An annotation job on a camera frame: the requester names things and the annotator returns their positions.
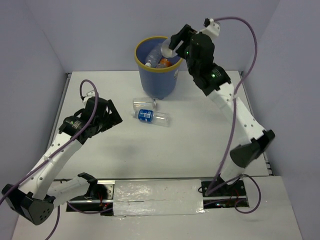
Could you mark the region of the orange label long bottle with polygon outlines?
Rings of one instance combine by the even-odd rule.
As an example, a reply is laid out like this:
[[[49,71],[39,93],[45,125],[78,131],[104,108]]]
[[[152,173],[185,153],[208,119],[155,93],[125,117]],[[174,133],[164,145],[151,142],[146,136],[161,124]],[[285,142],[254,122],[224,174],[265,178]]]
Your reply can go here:
[[[172,63],[167,58],[162,58],[157,64],[157,69],[164,69],[172,66]]]

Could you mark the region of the clear crushed bottle white cap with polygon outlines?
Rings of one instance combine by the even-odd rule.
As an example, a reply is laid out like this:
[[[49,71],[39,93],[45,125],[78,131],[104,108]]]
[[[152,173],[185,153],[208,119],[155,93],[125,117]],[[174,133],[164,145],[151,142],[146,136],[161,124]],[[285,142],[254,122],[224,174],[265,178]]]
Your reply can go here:
[[[146,56],[144,65],[150,68],[157,68],[160,61],[164,58],[162,48],[162,43],[156,45]]]

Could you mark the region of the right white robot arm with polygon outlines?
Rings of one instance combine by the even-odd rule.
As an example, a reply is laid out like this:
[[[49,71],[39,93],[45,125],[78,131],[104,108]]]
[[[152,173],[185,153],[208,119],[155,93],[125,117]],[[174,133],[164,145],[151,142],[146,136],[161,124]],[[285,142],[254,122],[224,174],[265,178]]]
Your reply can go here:
[[[275,133],[260,125],[238,97],[241,85],[234,85],[227,72],[214,62],[214,40],[220,34],[219,21],[220,18],[206,18],[204,29],[200,31],[185,24],[170,37],[167,47],[170,55],[177,55],[186,61],[195,85],[216,104],[231,125],[223,158],[204,192],[206,196],[216,190],[224,196],[233,192],[234,182],[275,139]]]

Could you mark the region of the short clear wide bottle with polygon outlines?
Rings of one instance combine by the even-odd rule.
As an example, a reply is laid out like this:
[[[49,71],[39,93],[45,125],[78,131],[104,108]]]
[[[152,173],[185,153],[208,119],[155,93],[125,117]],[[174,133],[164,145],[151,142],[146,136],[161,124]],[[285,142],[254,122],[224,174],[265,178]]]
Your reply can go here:
[[[161,45],[161,54],[164,58],[167,58],[167,59],[174,58],[175,56],[178,55],[176,51],[178,50],[178,48],[181,46],[183,42],[179,41],[177,46],[174,49],[170,49],[169,46],[172,43],[172,41],[173,41],[173,37],[170,36]]]

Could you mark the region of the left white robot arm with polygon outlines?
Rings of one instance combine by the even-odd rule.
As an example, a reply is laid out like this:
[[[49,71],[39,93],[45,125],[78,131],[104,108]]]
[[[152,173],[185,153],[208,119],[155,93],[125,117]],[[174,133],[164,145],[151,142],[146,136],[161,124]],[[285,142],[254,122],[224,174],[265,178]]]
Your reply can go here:
[[[107,196],[107,188],[88,173],[79,173],[60,185],[52,186],[68,160],[93,136],[123,120],[112,100],[83,97],[84,108],[63,120],[58,134],[42,158],[17,188],[7,184],[1,191],[9,207],[34,225],[46,221],[53,210],[76,197],[94,199]]]

